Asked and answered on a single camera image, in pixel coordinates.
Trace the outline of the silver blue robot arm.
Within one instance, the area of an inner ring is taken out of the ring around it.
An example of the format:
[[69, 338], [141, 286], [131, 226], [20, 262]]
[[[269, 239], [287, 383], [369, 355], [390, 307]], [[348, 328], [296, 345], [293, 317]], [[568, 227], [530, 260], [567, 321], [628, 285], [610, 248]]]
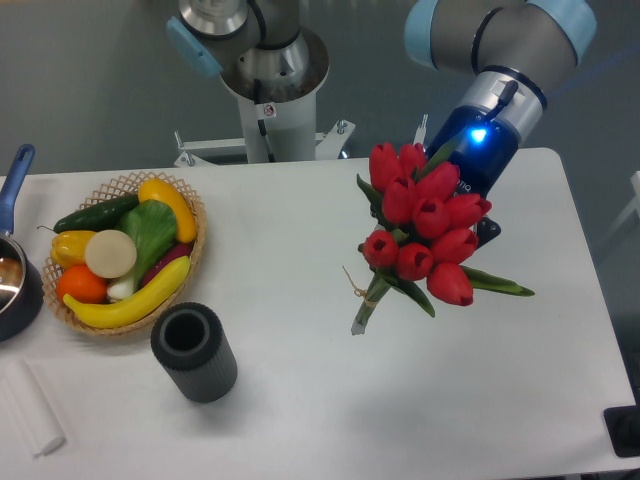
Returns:
[[[474, 75], [427, 144], [451, 139], [459, 193], [486, 195], [568, 79], [597, 22], [583, 1], [420, 1], [404, 26], [416, 63]], [[296, 1], [182, 1], [167, 36], [192, 69], [235, 96], [251, 163], [334, 158], [336, 134], [316, 137], [316, 94], [329, 71], [323, 41]]]

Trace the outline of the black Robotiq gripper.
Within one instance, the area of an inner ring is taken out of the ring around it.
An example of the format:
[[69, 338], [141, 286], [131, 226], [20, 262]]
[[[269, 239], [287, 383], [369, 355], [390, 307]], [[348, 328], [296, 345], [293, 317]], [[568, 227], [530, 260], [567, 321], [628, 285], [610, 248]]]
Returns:
[[[487, 111], [476, 107], [457, 107], [426, 147], [426, 155], [432, 157], [448, 141], [456, 140], [449, 162], [459, 169], [458, 194], [477, 193], [485, 198], [519, 148], [520, 136], [511, 126], [499, 118], [487, 121], [486, 116]], [[477, 249], [502, 233], [488, 216], [472, 230], [478, 238]]]

